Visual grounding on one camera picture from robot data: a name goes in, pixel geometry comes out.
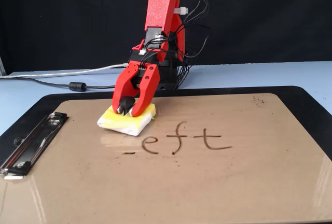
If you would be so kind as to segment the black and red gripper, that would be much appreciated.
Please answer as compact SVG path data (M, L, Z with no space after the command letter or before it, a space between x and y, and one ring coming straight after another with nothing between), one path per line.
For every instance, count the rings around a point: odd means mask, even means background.
M112 98L112 108L116 114L137 117L151 103L160 81L158 70L159 48L145 48L145 40L132 48L129 64L118 76ZM134 97L140 96L135 103Z

